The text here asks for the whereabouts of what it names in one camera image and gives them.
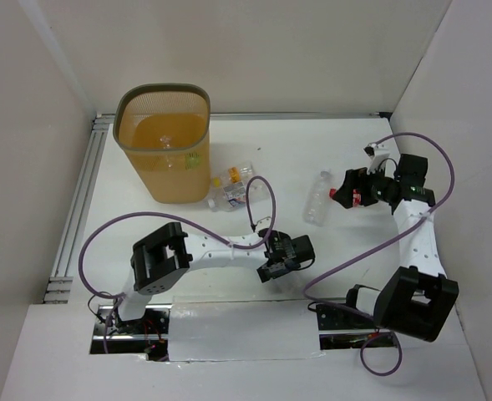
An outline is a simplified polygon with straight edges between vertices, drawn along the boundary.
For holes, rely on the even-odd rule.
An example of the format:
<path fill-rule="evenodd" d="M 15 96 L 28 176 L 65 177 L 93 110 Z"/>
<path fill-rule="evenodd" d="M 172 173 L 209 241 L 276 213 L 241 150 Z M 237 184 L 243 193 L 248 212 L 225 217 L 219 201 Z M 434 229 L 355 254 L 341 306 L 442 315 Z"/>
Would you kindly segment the crushed clear bottle white cap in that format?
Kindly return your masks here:
<path fill-rule="evenodd" d="M 171 170 L 177 164 L 177 151 L 174 138 L 170 135 L 161 135 L 156 142 L 158 146 L 157 159 L 162 169 Z"/>

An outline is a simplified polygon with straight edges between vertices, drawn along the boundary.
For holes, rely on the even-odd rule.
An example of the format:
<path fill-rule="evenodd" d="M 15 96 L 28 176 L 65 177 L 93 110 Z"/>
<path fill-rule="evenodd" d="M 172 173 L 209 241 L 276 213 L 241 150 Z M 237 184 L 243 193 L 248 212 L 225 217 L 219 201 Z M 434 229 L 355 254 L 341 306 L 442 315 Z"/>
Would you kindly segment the green plastic bottle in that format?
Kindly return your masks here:
<path fill-rule="evenodd" d="M 192 170 L 200 165 L 202 161 L 202 156 L 196 152 L 188 153 L 184 156 L 184 161 L 185 161 L 185 169 Z"/>

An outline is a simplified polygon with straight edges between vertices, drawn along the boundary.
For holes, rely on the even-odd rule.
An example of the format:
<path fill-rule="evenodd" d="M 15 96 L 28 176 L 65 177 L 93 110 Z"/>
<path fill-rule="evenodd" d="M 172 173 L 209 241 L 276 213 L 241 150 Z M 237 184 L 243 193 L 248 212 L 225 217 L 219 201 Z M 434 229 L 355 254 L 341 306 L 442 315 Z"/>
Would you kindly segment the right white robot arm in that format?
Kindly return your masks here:
<path fill-rule="evenodd" d="M 400 266 L 382 290 L 356 285 L 348 291 L 342 316 L 351 327 L 372 318 L 377 327 L 432 342 L 454 306 L 459 285 L 439 260 L 430 212 L 434 193 L 424 186 L 427 170 L 424 157 L 403 154 L 392 177 L 374 163 L 372 169 L 347 170 L 342 186 L 330 193 L 346 209 L 385 202 L 398 231 L 411 231 L 398 243 Z"/>

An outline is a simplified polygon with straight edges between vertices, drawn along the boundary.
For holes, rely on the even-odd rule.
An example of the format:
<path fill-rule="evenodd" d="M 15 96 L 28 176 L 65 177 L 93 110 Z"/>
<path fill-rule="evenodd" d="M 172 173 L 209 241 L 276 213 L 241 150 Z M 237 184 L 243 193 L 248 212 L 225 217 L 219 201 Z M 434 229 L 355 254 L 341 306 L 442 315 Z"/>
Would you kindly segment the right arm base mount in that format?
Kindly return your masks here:
<path fill-rule="evenodd" d="M 307 310 L 316 316 L 322 351 L 357 349 L 369 339 L 370 348 L 396 347 L 391 334 L 365 317 L 318 302 L 309 302 Z"/>

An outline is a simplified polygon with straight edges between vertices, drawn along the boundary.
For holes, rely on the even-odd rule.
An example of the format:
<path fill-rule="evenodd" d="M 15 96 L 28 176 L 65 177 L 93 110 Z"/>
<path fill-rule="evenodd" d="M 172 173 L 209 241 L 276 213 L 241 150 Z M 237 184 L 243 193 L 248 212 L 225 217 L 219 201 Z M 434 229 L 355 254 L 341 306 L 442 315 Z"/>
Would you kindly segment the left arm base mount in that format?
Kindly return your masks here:
<path fill-rule="evenodd" d="M 105 354 L 106 338 L 108 354 L 139 354 L 153 362 L 169 360 L 170 305 L 148 306 L 142 319 L 130 323 L 119 323 L 118 318 L 113 317 L 104 327 L 110 310 L 111 306 L 99 306 L 93 311 L 90 354 Z"/>

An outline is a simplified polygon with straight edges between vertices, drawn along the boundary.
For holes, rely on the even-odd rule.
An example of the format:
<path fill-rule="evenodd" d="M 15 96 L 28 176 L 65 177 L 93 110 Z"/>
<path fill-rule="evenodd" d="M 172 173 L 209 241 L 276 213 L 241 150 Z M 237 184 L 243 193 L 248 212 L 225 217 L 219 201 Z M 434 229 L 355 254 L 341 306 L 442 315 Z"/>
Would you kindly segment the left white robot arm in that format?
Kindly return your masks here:
<path fill-rule="evenodd" d="M 244 267 L 262 283 L 307 268 L 316 260 L 309 236 L 292 238 L 262 228 L 224 241 L 189 234 L 179 223 L 167 223 L 133 245 L 129 281 L 113 322 L 122 332 L 136 332 L 152 297 L 169 291 L 189 271 Z"/>

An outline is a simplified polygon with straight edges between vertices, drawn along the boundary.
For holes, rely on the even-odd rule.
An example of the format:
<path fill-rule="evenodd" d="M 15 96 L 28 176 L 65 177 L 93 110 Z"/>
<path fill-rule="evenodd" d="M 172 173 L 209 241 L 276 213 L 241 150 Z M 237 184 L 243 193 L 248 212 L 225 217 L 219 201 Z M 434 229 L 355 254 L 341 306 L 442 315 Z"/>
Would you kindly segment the red cap cola bottle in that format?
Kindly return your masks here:
<path fill-rule="evenodd" d="M 337 190 L 335 188 L 331 188 L 331 190 L 329 191 L 330 198 L 332 200 L 338 202 L 339 204 L 341 204 L 341 202 L 336 199 L 336 194 L 337 194 Z M 357 190 L 353 190 L 352 201 L 350 203 L 350 206 L 346 206 L 346 209 L 349 209 L 351 207 L 360 206 L 361 200 L 362 200 L 361 194 Z"/>

